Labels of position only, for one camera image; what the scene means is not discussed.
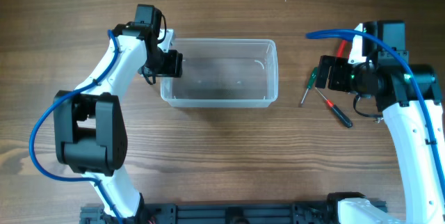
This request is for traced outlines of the red handled wire stripper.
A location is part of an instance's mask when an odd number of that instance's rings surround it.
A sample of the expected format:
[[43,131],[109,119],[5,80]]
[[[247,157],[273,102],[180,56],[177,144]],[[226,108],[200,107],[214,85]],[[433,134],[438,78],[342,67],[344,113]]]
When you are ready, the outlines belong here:
[[339,48],[337,49],[337,53],[336,53],[336,57],[337,58],[342,58],[343,57],[343,54],[344,54],[344,51],[345,51],[345,48],[346,48],[347,44],[348,44],[347,40],[342,40],[341,41],[341,43],[339,45]]

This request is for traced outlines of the green handled screwdriver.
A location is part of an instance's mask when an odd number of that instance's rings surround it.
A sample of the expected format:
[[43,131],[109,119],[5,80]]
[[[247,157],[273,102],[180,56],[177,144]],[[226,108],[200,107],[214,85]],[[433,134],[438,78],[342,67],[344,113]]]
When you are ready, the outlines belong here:
[[311,74],[309,76],[309,79],[308,79],[308,82],[307,82],[307,85],[306,85],[305,93],[302,96],[302,99],[300,101],[300,106],[302,106],[304,104],[308,92],[312,89],[312,87],[314,85],[314,82],[316,80],[317,73],[318,73],[318,68],[314,67],[314,69],[311,71]]

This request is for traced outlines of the red black handled screwdriver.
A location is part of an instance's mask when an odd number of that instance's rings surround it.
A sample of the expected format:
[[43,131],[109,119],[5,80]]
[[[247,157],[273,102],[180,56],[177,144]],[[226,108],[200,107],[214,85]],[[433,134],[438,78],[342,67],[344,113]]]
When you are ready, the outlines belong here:
[[353,122],[351,121],[351,119],[347,115],[345,115],[343,111],[336,104],[334,104],[326,96],[324,96],[324,94],[318,88],[315,89],[319,93],[319,95],[324,99],[325,103],[330,108],[331,112],[333,112],[333,114],[339,120],[339,122],[347,128],[352,128]]

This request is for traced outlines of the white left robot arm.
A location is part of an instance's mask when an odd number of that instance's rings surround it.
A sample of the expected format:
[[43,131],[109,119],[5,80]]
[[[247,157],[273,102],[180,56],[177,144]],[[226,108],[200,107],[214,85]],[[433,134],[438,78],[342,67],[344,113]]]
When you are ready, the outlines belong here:
[[183,55],[170,47],[173,35],[158,8],[139,4],[134,21],[109,31],[108,49],[91,75],[54,98],[56,158],[94,186],[106,223],[151,221],[124,167],[128,138],[120,101],[135,74],[150,85],[182,75]]

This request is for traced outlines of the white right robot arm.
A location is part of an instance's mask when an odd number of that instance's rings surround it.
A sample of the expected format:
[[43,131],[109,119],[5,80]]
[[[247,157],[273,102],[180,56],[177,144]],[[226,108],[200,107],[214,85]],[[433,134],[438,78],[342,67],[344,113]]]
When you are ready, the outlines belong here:
[[405,195],[406,223],[444,222],[442,92],[435,69],[409,63],[405,23],[363,22],[355,29],[307,33],[308,39],[351,42],[347,58],[322,56],[316,88],[374,97],[394,143]]

